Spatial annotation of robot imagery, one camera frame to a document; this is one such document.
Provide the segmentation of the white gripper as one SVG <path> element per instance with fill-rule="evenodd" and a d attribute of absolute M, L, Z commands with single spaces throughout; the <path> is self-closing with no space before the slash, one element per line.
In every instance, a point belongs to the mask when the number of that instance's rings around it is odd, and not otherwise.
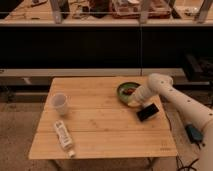
<path fill-rule="evenodd" d="M 156 93 L 153 92 L 147 85 L 139 86 L 133 93 L 132 99 L 129 103 L 129 107 L 139 107 L 140 104 L 145 104 L 148 100 L 155 96 Z"/>

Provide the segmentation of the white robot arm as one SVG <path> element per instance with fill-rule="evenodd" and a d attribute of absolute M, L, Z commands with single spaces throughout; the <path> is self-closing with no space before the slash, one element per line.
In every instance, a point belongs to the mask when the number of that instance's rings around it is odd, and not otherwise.
<path fill-rule="evenodd" d="M 128 98 L 131 107 L 150 105 L 155 95 L 166 98 L 203 134 L 204 146 L 200 150 L 198 171 L 213 171 L 213 109 L 201 104 L 173 87 L 171 76 L 152 73 Z"/>

